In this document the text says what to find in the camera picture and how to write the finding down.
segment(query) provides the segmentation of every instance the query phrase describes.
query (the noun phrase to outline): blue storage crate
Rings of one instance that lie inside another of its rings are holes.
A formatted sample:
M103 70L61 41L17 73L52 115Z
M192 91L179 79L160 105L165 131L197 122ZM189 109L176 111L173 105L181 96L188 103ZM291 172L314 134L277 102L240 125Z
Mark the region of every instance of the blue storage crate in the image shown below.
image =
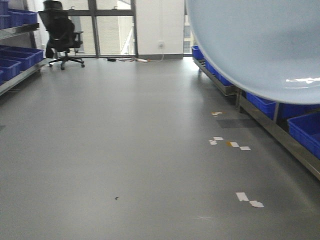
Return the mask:
M219 74L218 76L219 81L224 85L224 86L231 86L233 85L231 82L229 82L224 76Z
M9 51L16 51L22 53L34 54L34 63L37 64L44 59L44 50L28 47L19 47L19 46L9 46L6 48Z
M0 70L0 85L2 85L4 82L4 71Z
M267 115L270 119L274 118L276 102L264 99L262 97L258 97L256 95L251 94L250 92L246 93L246 99L255 105L258 109L261 110L265 115Z
M21 12L14 12L14 11L8 11L8 12L11 18L10 27L14 28L14 27L22 26L24 22L24 14Z
M320 108L320 104L312 105L296 105L284 103L280 108L279 117L281 119L288 119L296 116L306 114L308 111Z
M320 112L288 119L289 134L320 159Z
M198 46L192 47L192 56L197 60L202 60L205 58Z
M208 60L204 60L204 62L205 62L205 68L206 69L208 69L208 71L210 72L210 73L212 73L213 75L217 75L217 71L215 70L215 68L208 62Z
M3 71L3 81L9 81L20 73L20 61L0 58L0 70Z
M9 48L10 46L7 46L7 45L0 45L0 49L7 49Z
M27 10L19 10L19 9L11 9L9 8L9 12L11 13L20 13L22 14L22 24L36 24L37 20L37 12L27 11Z
M276 102L262 97L258 97L249 92L246 93L246 98L258 109L260 109L264 114L269 118L273 119L276 109ZM320 104L312 105L297 105L297 104L288 104L281 103L278 112L278 119L288 119L302 114L306 114L308 111L313 109L320 108Z
M8 15L9 0L0 0L0 15Z
M35 55L27 52L0 49L0 58L21 62L20 70L25 71L35 64Z
M8 29L10 24L10 15L0 15L0 29Z

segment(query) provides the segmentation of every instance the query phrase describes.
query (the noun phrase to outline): white wall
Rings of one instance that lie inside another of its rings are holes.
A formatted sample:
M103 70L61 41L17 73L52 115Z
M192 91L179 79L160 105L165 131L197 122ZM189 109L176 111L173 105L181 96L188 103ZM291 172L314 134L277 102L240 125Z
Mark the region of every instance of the white wall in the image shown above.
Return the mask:
M183 54L184 15L184 0L136 0L139 55Z

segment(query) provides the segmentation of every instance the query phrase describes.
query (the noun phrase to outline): gray floor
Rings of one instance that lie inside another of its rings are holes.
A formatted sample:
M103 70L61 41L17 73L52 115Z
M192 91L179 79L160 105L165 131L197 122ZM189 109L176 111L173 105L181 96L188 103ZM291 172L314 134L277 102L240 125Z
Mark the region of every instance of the gray floor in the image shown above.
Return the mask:
M1 240L320 239L319 181L191 58L85 65L0 97Z

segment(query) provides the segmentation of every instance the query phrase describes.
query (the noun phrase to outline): metal shelf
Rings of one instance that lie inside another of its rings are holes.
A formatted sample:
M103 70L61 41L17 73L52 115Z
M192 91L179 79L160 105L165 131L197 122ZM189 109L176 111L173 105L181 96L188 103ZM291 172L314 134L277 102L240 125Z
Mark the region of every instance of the metal shelf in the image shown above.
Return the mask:
M21 34L26 34L29 32L33 32L33 31L36 31L37 28L39 28L39 23L1 29L0 30L0 40L11 38L11 37L18 36Z
M282 144L297 160L299 160L317 179L320 180L320 159L302 146L283 130L275 121L268 118L242 95L238 96L238 106L250 114L280 144Z
M14 78L6 81L4 84L0 85L0 96L13 88L15 85L32 75L33 73L37 72L42 66L48 63L47 59L42 60L41 62L36 63L32 67L28 68L25 71L22 71L19 75L15 76Z
M199 69L204 72L210 79L213 81L213 83L216 85L216 87L225 95L225 96L231 96L236 95L238 88L234 85L231 86L225 86L222 84L221 81L219 81L215 75L213 75L211 72L206 69L205 60L197 60L193 58L194 63L199 67Z

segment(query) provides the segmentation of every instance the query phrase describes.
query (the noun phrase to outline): wall outlet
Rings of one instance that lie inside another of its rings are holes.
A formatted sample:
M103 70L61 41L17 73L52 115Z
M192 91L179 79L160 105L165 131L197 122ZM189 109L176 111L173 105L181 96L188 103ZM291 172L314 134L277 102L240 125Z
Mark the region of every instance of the wall outlet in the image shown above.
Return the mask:
M165 42L164 41L159 41L158 46L159 46L159 48L164 48L165 47Z

